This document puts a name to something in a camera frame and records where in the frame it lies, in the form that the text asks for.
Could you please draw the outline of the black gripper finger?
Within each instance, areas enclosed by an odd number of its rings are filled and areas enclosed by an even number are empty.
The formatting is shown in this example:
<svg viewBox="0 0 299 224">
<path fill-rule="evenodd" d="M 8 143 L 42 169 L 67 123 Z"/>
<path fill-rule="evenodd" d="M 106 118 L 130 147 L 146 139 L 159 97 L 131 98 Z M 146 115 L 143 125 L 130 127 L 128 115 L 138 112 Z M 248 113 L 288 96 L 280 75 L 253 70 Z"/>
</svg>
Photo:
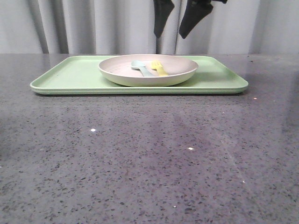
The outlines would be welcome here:
<svg viewBox="0 0 299 224">
<path fill-rule="evenodd" d="M 160 38 L 169 15 L 175 5 L 171 0 L 153 0 L 154 3 L 154 34 L 156 38 Z"/>
<path fill-rule="evenodd" d="M 210 0 L 188 0 L 179 27 L 180 36 L 185 39 L 193 28 L 213 10 Z"/>
</svg>

